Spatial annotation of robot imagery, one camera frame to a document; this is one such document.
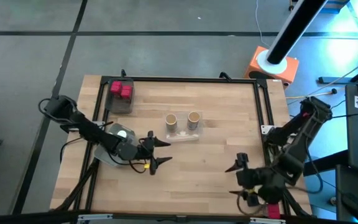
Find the orange robot base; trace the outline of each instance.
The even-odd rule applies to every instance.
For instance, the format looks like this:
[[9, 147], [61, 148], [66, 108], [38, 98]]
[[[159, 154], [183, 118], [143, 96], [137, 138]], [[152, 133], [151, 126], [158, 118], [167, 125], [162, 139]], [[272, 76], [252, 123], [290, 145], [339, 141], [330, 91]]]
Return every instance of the orange robot base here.
[[295, 79], [296, 71], [298, 70], [299, 61], [295, 58], [285, 57], [287, 60], [287, 68], [280, 74], [269, 74], [263, 71], [257, 61], [258, 54], [267, 50], [264, 47], [258, 46], [252, 56], [252, 60], [249, 62], [248, 68], [244, 75], [245, 78], [266, 78], [266, 79], [279, 79], [283, 82], [284, 88], [289, 86]]

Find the paper cup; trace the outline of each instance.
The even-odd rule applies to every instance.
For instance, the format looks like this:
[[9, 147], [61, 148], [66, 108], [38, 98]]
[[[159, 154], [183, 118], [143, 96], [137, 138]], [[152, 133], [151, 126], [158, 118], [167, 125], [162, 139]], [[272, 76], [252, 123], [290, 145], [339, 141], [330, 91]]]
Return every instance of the paper cup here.
[[165, 125], [169, 132], [175, 132], [178, 128], [178, 119], [174, 114], [168, 114], [165, 117]]
[[189, 130], [195, 130], [197, 128], [199, 121], [200, 121], [200, 114], [195, 111], [190, 112], [187, 119], [187, 128]]

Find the gray floor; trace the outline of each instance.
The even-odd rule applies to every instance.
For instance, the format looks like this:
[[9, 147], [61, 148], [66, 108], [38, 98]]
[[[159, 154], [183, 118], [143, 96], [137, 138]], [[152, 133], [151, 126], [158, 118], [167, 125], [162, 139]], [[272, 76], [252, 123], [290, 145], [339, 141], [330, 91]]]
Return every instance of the gray floor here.
[[[73, 29], [80, 0], [0, 0], [0, 30]], [[288, 0], [259, 0], [262, 31], [279, 31], [288, 17]], [[255, 1], [218, 0], [94, 0], [89, 1], [80, 31], [244, 31], [255, 32]], [[348, 8], [340, 14], [320, 14], [308, 32], [358, 32]], [[274, 37], [264, 37], [268, 44]], [[69, 36], [0, 36], [0, 214], [9, 213], [29, 160], [41, 114], [37, 102], [50, 96], [59, 73]], [[61, 94], [77, 98], [84, 74], [216, 77], [225, 71], [241, 78], [259, 37], [206, 36], [103, 36], [77, 37], [65, 73]], [[287, 96], [299, 96], [318, 87], [320, 76], [341, 76], [358, 65], [358, 38], [303, 37], [290, 52], [300, 60], [296, 80]], [[335, 105], [344, 92], [322, 96]], [[299, 105], [290, 105], [296, 114]], [[344, 104], [334, 114], [344, 114]], [[47, 211], [58, 174], [58, 151], [67, 138], [51, 124], [24, 212]], [[313, 157], [323, 157], [347, 147], [346, 121], [335, 119], [323, 126], [311, 145]], [[313, 178], [308, 187], [313, 189]], [[323, 173], [334, 184], [334, 173]], [[310, 195], [315, 214], [335, 218], [326, 202], [334, 194], [330, 186]]]

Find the wooden table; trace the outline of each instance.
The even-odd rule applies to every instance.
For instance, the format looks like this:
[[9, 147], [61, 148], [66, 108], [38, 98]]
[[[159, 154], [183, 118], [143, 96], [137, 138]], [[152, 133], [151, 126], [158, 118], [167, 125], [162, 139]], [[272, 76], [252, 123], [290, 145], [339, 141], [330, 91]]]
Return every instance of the wooden table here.
[[[78, 109], [92, 118], [101, 76], [86, 75], [78, 97]], [[281, 81], [267, 80], [275, 125], [289, 120]], [[104, 109], [104, 89], [99, 119]], [[267, 120], [263, 93], [260, 90], [264, 120]], [[138, 137], [153, 130], [164, 139], [164, 114], [167, 111], [202, 111], [203, 134], [198, 141], [173, 143], [156, 148], [156, 157], [172, 156], [156, 175], [135, 173], [130, 167], [110, 167], [100, 163], [95, 185], [92, 212], [240, 215], [236, 195], [240, 190], [235, 172], [224, 171], [233, 165], [236, 153], [246, 152], [249, 167], [264, 166], [259, 123], [252, 85], [235, 83], [135, 82], [134, 110], [131, 114], [109, 114], [109, 121], [127, 126]], [[77, 138], [70, 133], [68, 141]], [[77, 184], [84, 158], [86, 141], [65, 148], [51, 208], [59, 206]], [[297, 186], [305, 187], [303, 177]], [[85, 186], [80, 208], [84, 208]], [[291, 190], [302, 208], [311, 213], [307, 193]], [[252, 212], [242, 202], [243, 210]]]

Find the white cable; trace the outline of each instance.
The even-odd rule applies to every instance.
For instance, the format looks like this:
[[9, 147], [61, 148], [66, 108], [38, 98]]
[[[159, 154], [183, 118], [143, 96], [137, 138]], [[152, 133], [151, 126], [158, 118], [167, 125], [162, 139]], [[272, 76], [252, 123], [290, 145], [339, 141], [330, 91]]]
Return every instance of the white cable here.
[[267, 47], [270, 47], [269, 44], [266, 44], [264, 42], [264, 40], [262, 39], [262, 31], [260, 30], [260, 27], [259, 27], [259, 22], [258, 22], [258, 0], [256, 0], [256, 8], [255, 8], [255, 20], [256, 20], [256, 25], [258, 26], [258, 30], [259, 30], [259, 34], [260, 34], [260, 41], [265, 44]]
[[[305, 95], [305, 96], [306, 96], [306, 97], [309, 97], [310, 95], [312, 95], [312, 94], [314, 94], [314, 93], [316, 93], [316, 92], [322, 90], [323, 88], [326, 88], [326, 87], [328, 87], [328, 86], [330, 86], [330, 85], [332, 85], [332, 84], [338, 82], [339, 80], [341, 80], [341, 79], [345, 78], [346, 76], [350, 75], [350, 74], [351, 74], [352, 72], [354, 72], [356, 69], [358, 69], [358, 66], [356, 66], [355, 68], [353, 68], [350, 72], [346, 73], [346, 74], [343, 75], [342, 77], [339, 77], [339, 78], [335, 79], [334, 81], [328, 83], [327, 85], [324, 85], [324, 86], [322, 86], [321, 88], [318, 88], [316, 91], [313, 91], [313, 92], [311, 92], [311, 93], [309, 93], [309, 94], [307, 94], [307, 95]], [[288, 105], [291, 105], [291, 104], [293, 104], [293, 103], [295, 103], [295, 102], [298, 102], [298, 101], [300, 101], [300, 100], [295, 100], [295, 101], [289, 103]]]

